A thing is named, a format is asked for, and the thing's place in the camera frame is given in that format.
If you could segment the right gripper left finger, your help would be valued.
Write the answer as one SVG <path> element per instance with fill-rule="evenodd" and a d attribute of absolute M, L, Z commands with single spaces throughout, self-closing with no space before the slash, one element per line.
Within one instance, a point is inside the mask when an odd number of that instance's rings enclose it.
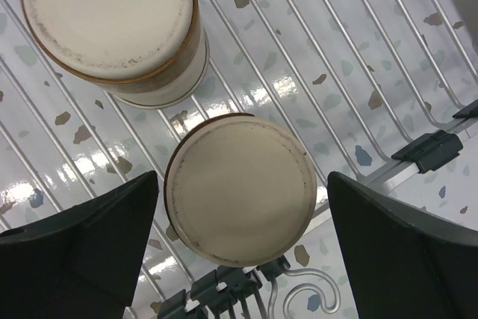
<path fill-rule="evenodd" d="M 1 234 L 2 318 L 122 318 L 158 201 L 149 171 L 101 196 Z"/>

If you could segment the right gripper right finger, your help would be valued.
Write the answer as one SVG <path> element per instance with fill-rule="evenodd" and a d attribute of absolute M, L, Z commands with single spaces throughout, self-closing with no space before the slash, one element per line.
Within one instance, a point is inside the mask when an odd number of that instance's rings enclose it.
<path fill-rule="evenodd" d="M 327 192 L 360 318 L 477 317 L 477 231 L 339 172 Z"/>

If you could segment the steel cup with cork band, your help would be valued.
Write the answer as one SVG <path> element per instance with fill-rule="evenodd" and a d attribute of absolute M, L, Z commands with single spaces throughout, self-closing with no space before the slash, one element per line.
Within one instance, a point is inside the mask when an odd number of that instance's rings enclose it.
<path fill-rule="evenodd" d="M 187 98 L 209 44 L 199 0 L 21 0 L 28 28 L 61 68 L 146 109 Z"/>

